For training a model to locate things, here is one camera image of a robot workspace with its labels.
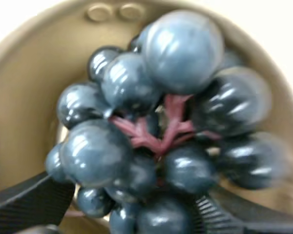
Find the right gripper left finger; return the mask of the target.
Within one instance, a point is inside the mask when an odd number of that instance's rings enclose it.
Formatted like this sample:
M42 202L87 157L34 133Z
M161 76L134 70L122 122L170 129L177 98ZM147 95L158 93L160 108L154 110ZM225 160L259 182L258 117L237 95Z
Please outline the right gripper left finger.
M0 234L38 225L59 225L69 208L75 185L58 183L46 172L0 191Z

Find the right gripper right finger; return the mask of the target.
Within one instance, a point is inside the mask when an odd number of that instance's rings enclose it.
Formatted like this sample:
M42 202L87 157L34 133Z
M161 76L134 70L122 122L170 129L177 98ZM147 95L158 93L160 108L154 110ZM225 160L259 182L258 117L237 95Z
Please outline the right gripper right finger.
M195 199L196 234L293 234L293 215L248 201L226 189Z

